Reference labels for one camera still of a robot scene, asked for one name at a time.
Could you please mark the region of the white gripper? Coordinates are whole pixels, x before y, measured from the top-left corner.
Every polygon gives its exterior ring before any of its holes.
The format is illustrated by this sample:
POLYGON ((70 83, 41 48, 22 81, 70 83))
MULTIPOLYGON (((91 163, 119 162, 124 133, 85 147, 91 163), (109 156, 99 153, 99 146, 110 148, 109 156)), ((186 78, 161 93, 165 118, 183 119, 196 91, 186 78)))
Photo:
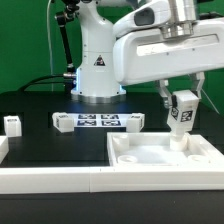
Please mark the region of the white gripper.
POLYGON ((203 71, 224 68, 224 18, 201 20, 193 30, 192 36, 173 39, 164 39, 159 29, 118 39, 113 48, 115 79, 123 86, 157 80, 164 107, 170 109, 176 97, 167 79, 190 74, 191 91, 201 98, 203 71))

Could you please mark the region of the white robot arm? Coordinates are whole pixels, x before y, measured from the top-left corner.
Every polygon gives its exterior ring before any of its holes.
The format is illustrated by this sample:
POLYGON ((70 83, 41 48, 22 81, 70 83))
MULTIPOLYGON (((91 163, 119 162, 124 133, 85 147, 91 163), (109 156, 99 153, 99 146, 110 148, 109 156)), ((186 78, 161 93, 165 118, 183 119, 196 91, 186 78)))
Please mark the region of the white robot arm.
POLYGON ((224 17, 195 0, 81 0, 82 63, 72 97, 111 103, 126 85, 224 68, 224 17))

